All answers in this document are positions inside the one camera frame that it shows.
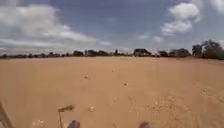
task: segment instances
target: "tree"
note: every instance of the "tree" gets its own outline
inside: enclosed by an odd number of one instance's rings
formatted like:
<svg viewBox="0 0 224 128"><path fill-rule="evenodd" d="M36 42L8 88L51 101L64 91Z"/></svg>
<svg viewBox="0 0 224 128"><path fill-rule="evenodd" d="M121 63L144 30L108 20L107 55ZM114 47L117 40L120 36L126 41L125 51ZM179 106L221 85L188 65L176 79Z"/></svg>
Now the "tree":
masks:
<svg viewBox="0 0 224 128"><path fill-rule="evenodd" d="M189 51L187 49L181 48L181 49L177 49L177 57L188 57L191 54L189 53Z"/></svg>
<svg viewBox="0 0 224 128"><path fill-rule="evenodd" d="M73 56L84 56L84 53L81 51L74 51L72 55Z"/></svg>
<svg viewBox="0 0 224 128"><path fill-rule="evenodd" d="M176 57L177 56L177 50L176 49L172 49L169 53L168 53L169 57Z"/></svg>
<svg viewBox="0 0 224 128"><path fill-rule="evenodd" d="M118 50L117 50L117 49L114 51L114 55L115 55L115 56L118 55Z"/></svg>
<svg viewBox="0 0 224 128"><path fill-rule="evenodd" d="M161 57L168 57L168 53L166 51L158 51Z"/></svg>
<svg viewBox="0 0 224 128"><path fill-rule="evenodd" d="M100 50L98 52L99 56L109 56L109 53L107 53L106 51Z"/></svg>
<svg viewBox="0 0 224 128"><path fill-rule="evenodd" d="M54 53L53 52L49 52L48 57L54 57Z"/></svg>
<svg viewBox="0 0 224 128"><path fill-rule="evenodd" d="M134 50L134 56L151 56L152 53L144 48L137 48Z"/></svg>
<svg viewBox="0 0 224 128"><path fill-rule="evenodd" d="M203 58L224 60L224 51L219 43L212 40L204 41L202 49Z"/></svg>
<svg viewBox="0 0 224 128"><path fill-rule="evenodd" d="M202 57L202 46L199 44L193 45L192 46L192 55L197 58Z"/></svg>

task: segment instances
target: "dirt field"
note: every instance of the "dirt field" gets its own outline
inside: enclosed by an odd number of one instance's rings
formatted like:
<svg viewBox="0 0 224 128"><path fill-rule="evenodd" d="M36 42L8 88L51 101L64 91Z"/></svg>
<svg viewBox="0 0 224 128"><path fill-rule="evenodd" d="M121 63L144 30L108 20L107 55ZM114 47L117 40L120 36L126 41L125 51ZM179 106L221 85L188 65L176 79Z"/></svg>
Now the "dirt field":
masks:
<svg viewBox="0 0 224 128"><path fill-rule="evenodd" d="M0 61L0 99L15 128L224 128L224 63L165 58Z"/></svg>

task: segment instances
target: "small rock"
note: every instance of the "small rock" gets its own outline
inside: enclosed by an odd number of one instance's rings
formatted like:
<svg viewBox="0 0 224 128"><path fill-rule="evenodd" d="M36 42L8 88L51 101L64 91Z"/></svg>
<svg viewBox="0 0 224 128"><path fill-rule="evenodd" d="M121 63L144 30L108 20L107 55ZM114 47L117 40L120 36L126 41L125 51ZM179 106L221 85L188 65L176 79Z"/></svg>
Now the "small rock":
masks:
<svg viewBox="0 0 224 128"><path fill-rule="evenodd" d="M94 112L95 111L95 108L94 107L90 107L90 108L88 108L88 111L89 112Z"/></svg>
<svg viewBox="0 0 224 128"><path fill-rule="evenodd" d="M85 76L84 79L88 79L89 80L90 78L88 76Z"/></svg>
<svg viewBox="0 0 224 128"><path fill-rule="evenodd" d="M149 123L144 121L140 124L139 128L150 128Z"/></svg>
<svg viewBox="0 0 224 128"><path fill-rule="evenodd" d="M112 124L112 126L113 126L114 128L117 128L117 125L116 125L116 124Z"/></svg>

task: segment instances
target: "sky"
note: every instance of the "sky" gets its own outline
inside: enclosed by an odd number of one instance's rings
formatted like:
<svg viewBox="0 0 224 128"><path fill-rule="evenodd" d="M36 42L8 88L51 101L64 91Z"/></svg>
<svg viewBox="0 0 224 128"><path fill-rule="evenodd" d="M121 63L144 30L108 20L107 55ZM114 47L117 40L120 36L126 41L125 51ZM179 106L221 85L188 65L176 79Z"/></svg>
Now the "sky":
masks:
<svg viewBox="0 0 224 128"><path fill-rule="evenodd" d="M224 0L0 0L0 53L152 52L213 39Z"/></svg>

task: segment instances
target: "sand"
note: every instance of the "sand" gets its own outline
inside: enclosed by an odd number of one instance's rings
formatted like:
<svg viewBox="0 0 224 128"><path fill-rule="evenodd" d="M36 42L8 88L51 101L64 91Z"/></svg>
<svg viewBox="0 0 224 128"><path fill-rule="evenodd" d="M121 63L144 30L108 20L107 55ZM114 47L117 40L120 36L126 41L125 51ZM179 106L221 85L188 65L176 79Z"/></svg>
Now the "sand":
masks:
<svg viewBox="0 0 224 128"><path fill-rule="evenodd" d="M224 63L169 58L0 61L0 100L15 128L224 128Z"/></svg>

